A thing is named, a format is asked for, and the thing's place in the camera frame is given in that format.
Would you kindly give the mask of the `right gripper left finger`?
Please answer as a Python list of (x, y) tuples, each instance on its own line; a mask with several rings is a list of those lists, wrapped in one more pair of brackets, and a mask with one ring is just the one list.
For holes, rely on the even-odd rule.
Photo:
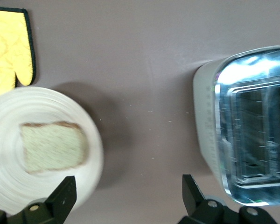
[(0, 224), (63, 224), (76, 201), (76, 179), (67, 176), (44, 202), (32, 203), (10, 217), (0, 210)]

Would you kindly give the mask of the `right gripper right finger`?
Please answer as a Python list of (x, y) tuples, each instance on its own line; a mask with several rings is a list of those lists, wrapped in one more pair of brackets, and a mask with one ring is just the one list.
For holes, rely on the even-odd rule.
[(180, 224), (275, 224), (259, 207), (243, 206), (235, 212), (214, 199), (206, 199), (192, 175), (182, 176), (182, 199), (188, 213)]

